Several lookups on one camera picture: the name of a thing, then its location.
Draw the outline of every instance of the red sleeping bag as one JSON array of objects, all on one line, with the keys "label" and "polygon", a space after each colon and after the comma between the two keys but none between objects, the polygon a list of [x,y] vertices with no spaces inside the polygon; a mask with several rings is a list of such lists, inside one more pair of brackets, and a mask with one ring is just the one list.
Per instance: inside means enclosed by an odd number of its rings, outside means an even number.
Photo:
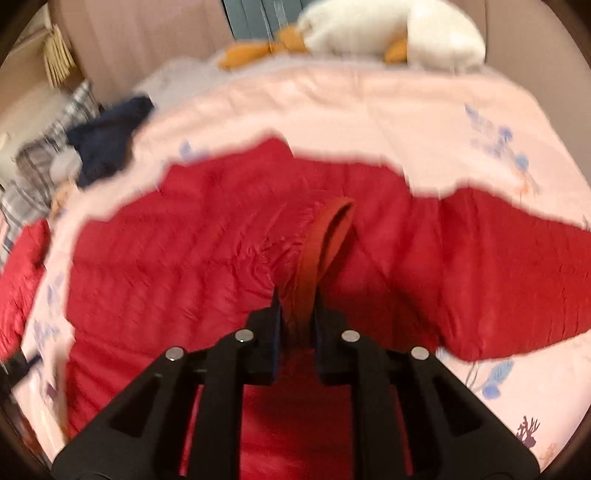
[{"label": "red sleeping bag", "polygon": [[[173,166],[157,192],[90,222],[67,305],[71,433],[167,347],[241,328],[274,285],[302,345],[317,283],[354,328],[400,350],[476,360],[591,327],[591,234],[472,188],[413,197],[399,174],[353,160],[268,140]],[[291,362],[277,387],[245,391],[243,478],[348,478],[347,392],[321,388],[309,354]]]},{"label": "red sleeping bag", "polygon": [[45,274],[43,259],[51,232],[46,220],[26,226],[0,275],[0,360],[21,346],[37,287]]}]

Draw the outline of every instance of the metal screw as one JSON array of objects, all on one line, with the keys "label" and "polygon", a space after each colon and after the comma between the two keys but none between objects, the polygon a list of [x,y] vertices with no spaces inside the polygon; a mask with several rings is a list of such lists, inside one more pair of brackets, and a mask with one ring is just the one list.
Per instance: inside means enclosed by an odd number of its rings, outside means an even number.
[{"label": "metal screw", "polygon": [[166,350],[166,358],[168,358],[171,362],[180,360],[182,357],[184,357],[184,350],[179,346],[172,346]]},{"label": "metal screw", "polygon": [[413,356],[413,358],[416,358],[417,360],[426,360],[427,358],[429,358],[429,350],[427,350],[423,346],[416,346],[415,348],[410,350],[410,354]]},{"label": "metal screw", "polygon": [[355,330],[345,330],[343,333],[340,334],[340,337],[345,342],[355,343],[361,338],[361,335],[359,334],[359,332],[356,332]]},{"label": "metal screw", "polygon": [[238,330],[235,334],[234,337],[236,338],[236,340],[238,340],[240,343],[244,343],[244,342],[250,342],[254,337],[255,334],[252,333],[251,330],[249,330],[248,328],[244,328],[242,330]]}]

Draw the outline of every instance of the black clamp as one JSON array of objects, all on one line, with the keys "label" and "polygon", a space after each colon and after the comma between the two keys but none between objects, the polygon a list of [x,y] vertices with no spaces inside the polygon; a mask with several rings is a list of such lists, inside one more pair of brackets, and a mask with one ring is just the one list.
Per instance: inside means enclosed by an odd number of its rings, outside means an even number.
[{"label": "black clamp", "polygon": [[[435,357],[380,348],[322,306],[311,321],[316,367],[350,385],[355,480],[533,480],[535,457]],[[172,347],[56,458],[56,480],[180,480],[191,412],[202,389],[188,479],[239,478],[242,390],[276,379],[281,308],[251,313],[214,347]]]}]

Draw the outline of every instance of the bedsheet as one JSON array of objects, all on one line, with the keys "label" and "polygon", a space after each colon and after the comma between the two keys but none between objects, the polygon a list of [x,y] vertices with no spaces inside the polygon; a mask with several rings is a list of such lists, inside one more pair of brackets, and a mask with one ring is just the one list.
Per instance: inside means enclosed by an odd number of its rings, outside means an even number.
[{"label": "bedsheet", "polygon": [[[54,225],[47,274],[24,336],[43,363],[16,390],[53,459],[63,447],[62,368],[73,341],[63,312],[77,233],[89,218],[157,187],[171,162],[278,132],[297,151],[360,153],[402,171],[415,193],[472,183],[538,215],[589,228],[591,190],[535,99],[498,76],[307,66],[242,78],[156,115],[129,169],[75,193]],[[591,403],[591,334],[509,359],[439,358],[528,446],[542,468]]]}]

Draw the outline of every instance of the blue flower print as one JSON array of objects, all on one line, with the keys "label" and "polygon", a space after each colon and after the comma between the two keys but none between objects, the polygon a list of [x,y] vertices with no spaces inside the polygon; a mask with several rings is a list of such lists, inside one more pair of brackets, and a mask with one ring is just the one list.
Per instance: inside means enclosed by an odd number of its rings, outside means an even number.
[{"label": "blue flower print", "polygon": [[520,171],[527,171],[530,167],[530,161],[524,154],[519,154],[515,156],[515,165]]},{"label": "blue flower print", "polygon": [[191,149],[191,144],[187,141],[183,142],[178,149],[178,154],[181,156],[183,160],[186,160],[192,156],[193,150]]},{"label": "blue flower print", "polygon": [[476,113],[476,110],[474,110],[470,105],[466,104],[465,105],[466,108],[466,114],[474,121],[476,121],[476,119],[478,118],[478,113]]},{"label": "blue flower print", "polygon": [[[501,396],[501,390],[499,386],[507,379],[511,370],[513,370],[514,362],[513,360],[505,360],[500,364],[496,365],[491,373],[488,375],[485,382],[473,389],[473,392],[476,393],[478,391],[482,391],[482,396],[487,400],[494,400]],[[466,385],[468,388],[472,388],[476,383],[476,378],[478,376],[478,362],[475,362],[472,365],[468,373],[468,377],[466,378]]]},{"label": "blue flower print", "polygon": [[509,127],[499,127],[499,137],[502,138],[505,142],[510,142],[513,140],[513,132]]},{"label": "blue flower print", "polygon": [[50,326],[35,319],[33,323],[33,337],[37,345],[37,351],[43,355],[45,344],[50,339],[55,339],[60,334],[60,329]]}]

